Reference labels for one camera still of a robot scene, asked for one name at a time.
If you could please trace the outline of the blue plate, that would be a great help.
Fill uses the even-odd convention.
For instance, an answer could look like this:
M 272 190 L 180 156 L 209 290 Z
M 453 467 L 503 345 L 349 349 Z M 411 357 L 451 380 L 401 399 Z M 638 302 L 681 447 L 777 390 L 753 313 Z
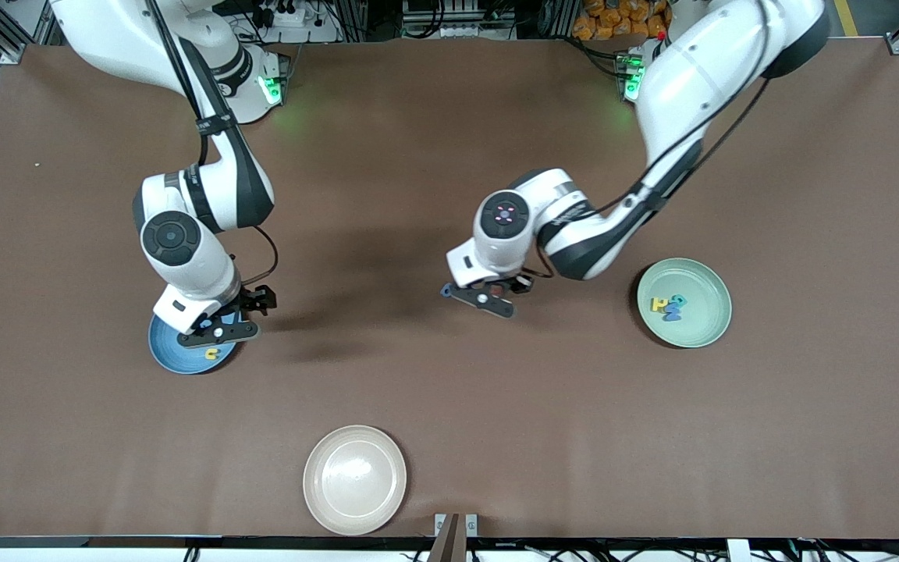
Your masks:
M 157 315 L 151 317 L 147 328 L 147 347 L 154 360 L 165 370 L 177 375 L 203 375 L 226 365 L 240 349 L 240 343 L 211 346 L 220 350 L 217 361 L 204 359 L 204 350 L 211 347 L 184 348 L 177 342 L 179 332 L 164 323 Z

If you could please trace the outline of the pale green plate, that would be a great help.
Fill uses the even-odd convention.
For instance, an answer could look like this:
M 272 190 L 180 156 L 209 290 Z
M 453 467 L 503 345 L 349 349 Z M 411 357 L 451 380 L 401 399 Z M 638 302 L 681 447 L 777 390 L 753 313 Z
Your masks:
M 681 307 L 682 319 L 664 322 L 663 314 L 650 309 L 650 302 L 653 297 L 668 300 L 675 294 L 688 300 Z M 685 349 L 717 341 L 734 313 L 734 302 L 720 275 L 689 258 L 668 258 L 647 268 L 639 278 L 635 298 L 640 318 L 652 335 Z

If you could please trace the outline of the beige plate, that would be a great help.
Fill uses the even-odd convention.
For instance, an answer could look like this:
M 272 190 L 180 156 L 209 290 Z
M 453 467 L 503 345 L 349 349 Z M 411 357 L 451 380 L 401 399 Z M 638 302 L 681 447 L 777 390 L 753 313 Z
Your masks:
M 314 445 L 304 465 L 304 502 L 329 532 L 361 536 L 396 515 L 407 491 L 407 462 L 386 432 L 347 425 Z

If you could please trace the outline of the metal equipment rack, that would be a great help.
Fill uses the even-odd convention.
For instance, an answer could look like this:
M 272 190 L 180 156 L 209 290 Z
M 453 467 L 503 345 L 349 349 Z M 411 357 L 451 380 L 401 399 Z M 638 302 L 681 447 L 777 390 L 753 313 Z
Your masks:
M 509 40 L 520 20 L 515 0 L 402 0 L 397 25 L 404 37 Z

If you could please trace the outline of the pile of orange bags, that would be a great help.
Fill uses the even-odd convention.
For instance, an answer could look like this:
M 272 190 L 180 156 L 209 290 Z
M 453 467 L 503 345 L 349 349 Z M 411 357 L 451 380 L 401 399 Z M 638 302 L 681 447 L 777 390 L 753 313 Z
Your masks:
M 631 34 L 663 41 L 672 19 L 670 0 L 581 0 L 571 35 L 581 41 Z

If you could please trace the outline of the white power strip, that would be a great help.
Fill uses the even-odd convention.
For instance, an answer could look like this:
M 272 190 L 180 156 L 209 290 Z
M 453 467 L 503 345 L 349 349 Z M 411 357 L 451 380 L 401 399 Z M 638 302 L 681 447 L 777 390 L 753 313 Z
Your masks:
M 304 0 L 247 0 L 247 7 L 258 30 L 303 28 L 309 17 Z

